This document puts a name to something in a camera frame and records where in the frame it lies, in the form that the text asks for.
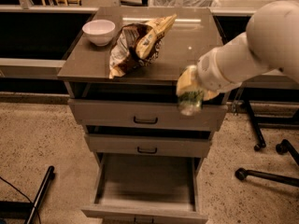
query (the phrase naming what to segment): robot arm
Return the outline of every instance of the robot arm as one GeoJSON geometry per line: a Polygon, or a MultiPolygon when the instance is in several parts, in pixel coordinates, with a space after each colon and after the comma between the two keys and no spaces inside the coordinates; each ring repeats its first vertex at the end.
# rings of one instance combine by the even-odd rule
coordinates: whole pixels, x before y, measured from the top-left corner
{"type": "Polygon", "coordinates": [[[274,69],[299,83],[298,3],[280,0],[260,8],[245,33],[197,62],[200,85],[216,92],[274,69]]]}

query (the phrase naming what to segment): bowl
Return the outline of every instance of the bowl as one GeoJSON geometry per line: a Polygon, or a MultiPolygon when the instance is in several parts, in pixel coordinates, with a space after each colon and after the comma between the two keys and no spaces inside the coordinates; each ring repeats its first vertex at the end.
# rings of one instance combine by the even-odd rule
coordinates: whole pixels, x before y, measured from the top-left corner
{"type": "Polygon", "coordinates": [[[94,20],[84,24],[82,30],[94,45],[102,47],[112,40],[115,24],[109,20],[94,20]]]}

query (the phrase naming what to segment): desk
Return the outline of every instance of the desk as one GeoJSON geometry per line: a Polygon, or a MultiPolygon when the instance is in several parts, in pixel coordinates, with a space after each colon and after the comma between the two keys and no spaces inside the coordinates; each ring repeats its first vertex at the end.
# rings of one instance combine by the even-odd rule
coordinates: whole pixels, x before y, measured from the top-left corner
{"type": "Polygon", "coordinates": [[[109,51],[81,37],[61,69],[69,105],[99,165],[87,217],[135,223],[206,223],[199,213],[196,177],[214,132],[227,111],[227,95],[186,117],[177,108],[176,84],[186,65],[221,38],[207,8],[100,7],[95,19],[127,23],[177,13],[158,59],[109,79],[109,51]]]}

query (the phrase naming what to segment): closed drawer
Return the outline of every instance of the closed drawer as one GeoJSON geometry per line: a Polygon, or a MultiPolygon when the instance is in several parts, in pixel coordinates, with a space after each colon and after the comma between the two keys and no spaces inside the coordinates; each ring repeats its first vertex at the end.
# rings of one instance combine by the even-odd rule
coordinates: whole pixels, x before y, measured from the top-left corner
{"type": "Polygon", "coordinates": [[[210,132],[96,127],[85,134],[92,152],[204,158],[210,149],[210,132]]]}
{"type": "Polygon", "coordinates": [[[193,158],[106,154],[87,217],[132,223],[204,224],[193,158]]]}
{"type": "Polygon", "coordinates": [[[227,111],[226,105],[205,105],[187,117],[176,104],[71,99],[69,105],[80,124],[197,131],[218,131],[227,111]]]}

